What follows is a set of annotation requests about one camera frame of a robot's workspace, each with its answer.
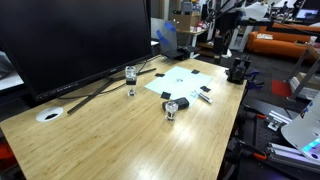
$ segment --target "gray carpet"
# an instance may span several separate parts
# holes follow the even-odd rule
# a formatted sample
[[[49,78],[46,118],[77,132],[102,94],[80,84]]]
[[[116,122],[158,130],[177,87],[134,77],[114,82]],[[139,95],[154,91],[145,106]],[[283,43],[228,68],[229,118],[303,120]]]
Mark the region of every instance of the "gray carpet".
[[[243,53],[232,51],[232,57],[222,58],[220,66],[231,67],[234,59],[240,57]],[[295,102],[287,100],[286,97],[279,96],[272,93],[272,80],[283,81],[286,80],[293,70],[293,67],[298,59],[290,59],[287,57],[268,56],[265,54],[244,53],[250,57],[252,61],[248,71],[258,70],[260,73],[256,77],[257,82],[264,82],[261,90],[250,90],[244,99],[244,103],[252,99],[260,100],[269,104],[286,108],[288,110],[301,111],[309,103],[307,100],[297,99]],[[213,63],[213,58],[206,56],[199,56],[196,59]],[[312,64],[303,63],[300,72],[307,72]]]

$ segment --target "workstation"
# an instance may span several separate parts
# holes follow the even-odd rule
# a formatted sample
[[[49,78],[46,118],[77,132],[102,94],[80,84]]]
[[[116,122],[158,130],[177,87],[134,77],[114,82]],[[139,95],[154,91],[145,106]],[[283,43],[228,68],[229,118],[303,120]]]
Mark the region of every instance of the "workstation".
[[[246,97],[248,84],[254,79],[251,81],[249,78],[243,79],[242,76],[237,79],[236,72],[239,72],[240,67],[244,67],[243,73],[249,74],[249,71],[246,71],[250,64],[249,59],[241,56],[240,59],[235,59],[233,66],[228,69],[219,64],[194,59],[199,58],[195,56],[196,51],[185,53],[183,59],[170,58],[162,53],[154,55],[153,46],[156,44],[151,44],[150,47],[152,23],[150,33],[146,23],[150,16],[146,16],[148,12],[144,8],[148,4],[135,2],[135,8],[127,7],[130,9],[128,17],[101,25],[92,21],[105,21],[110,12],[99,11],[101,9],[98,7],[110,7],[108,3],[94,2],[96,1],[91,2],[91,7],[97,13],[87,11],[86,6],[73,7],[92,16],[88,15],[84,20],[78,19],[76,22],[79,24],[73,24],[72,27],[61,28],[61,23],[74,23],[74,14],[63,14],[65,17],[57,24],[51,22],[51,18],[46,19],[46,23],[52,24],[45,27],[56,27],[53,28],[59,29],[56,34],[51,32],[50,28],[35,28],[30,25],[19,31],[0,29],[1,34],[8,35],[2,39],[1,47],[17,68],[16,74],[21,76],[28,93],[32,94],[36,101],[42,102],[0,123],[5,140],[12,150],[11,154],[16,158],[25,179],[228,179],[224,173],[227,172],[228,164],[230,165],[230,160],[226,158],[232,144],[230,140],[234,136],[241,137],[237,128],[237,125],[241,124],[238,118],[245,107],[242,102]],[[30,13],[32,6],[28,7],[30,9],[24,10],[24,15],[37,16]],[[15,12],[13,8],[10,11],[8,5],[4,5],[4,9],[6,10],[1,11],[2,15],[7,17]],[[56,17],[55,13],[61,13],[55,10],[48,12],[52,13],[48,13],[49,17]],[[19,18],[10,17],[12,21],[20,21]],[[39,24],[43,24],[45,20],[35,17],[30,19],[36,19]],[[132,25],[126,24],[126,28],[112,25],[112,22],[118,24],[128,19],[132,21]],[[0,22],[8,25],[5,18],[0,18]],[[161,36],[159,33],[155,35],[159,39],[170,40],[170,45],[174,45],[174,34],[168,36],[164,30],[171,32],[173,28],[176,29],[177,24],[169,25],[168,22],[174,22],[169,20],[162,22],[165,24],[161,26],[163,29],[157,28]],[[43,30],[46,35],[50,32],[50,36],[28,39],[28,35],[31,37],[28,33],[32,34],[34,28]],[[115,31],[112,31],[112,36],[105,36],[101,29],[109,28],[121,30],[118,29],[118,33],[115,33],[117,29],[113,29]],[[20,34],[23,30],[26,35],[24,38]],[[193,38],[192,47],[195,47],[197,36],[206,31],[176,29],[177,33],[185,33],[190,35],[190,39]],[[22,38],[20,43],[14,43],[16,38]],[[161,47],[163,42],[159,39],[157,41]],[[30,45],[28,51],[23,50],[27,45]],[[168,101],[180,98],[186,98],[188,105],[176,101],[178,107],[185,109],[171,111]],[[281,127],[285,124],[277,120],[268,123],[263,119],[259,121],[256,114],[267,115],[276,111],[290,119],[295,119],[298,114],[291,111],[286,114],[286,110],[281,107],[259,101],[247,105],[260,112],[253,111],[253,114],[250,114],[252,112],[247,110],[250,117],[246,116],[246,122],[250,118],[254,120],[240,125],[245,127],[241,140],[247,145],[258,147],[267,160],[252,158],[254,153],[251,151],[248,151],[249,156],[237,152],[240,161],[238,173],[233,176],[243,179],[248,167],[262,161],[268,166],[264,167],[265,171],[261,170],[261,166],[255,168],[257,172],[270,175],[265,177],[272,177],[274,173],[279,177],[292,178],[288,174],[299,171],[305,172],[305,176],[293,178],[303,179],[319,173],[309,173],[310,169],[300,170],[296,166],[293,166],[292,170],[290,166],[283,174],[282,171],[279,173],[282,165],[278,166],[280,168],[270,168],[272,163],[281,163],[270,163],[269,158],[275,155],[265,152],[265,143],[257,143],[258,133],[252,131],[263,126],[268,134],[275,132],[282,136]],[[272,130],[277,123],[280,124],[278,129]],[[292,147],[290,136],[284,136],[289,139],[284,144]],[[299,147],[306,142],[310,143],[314,134],[310,136],[305,142],[298,144]],[[273,140],[266,139],[265,142],[279,143]],[[257,175],[258,173],[255,173],[250,177],[254,179]]]

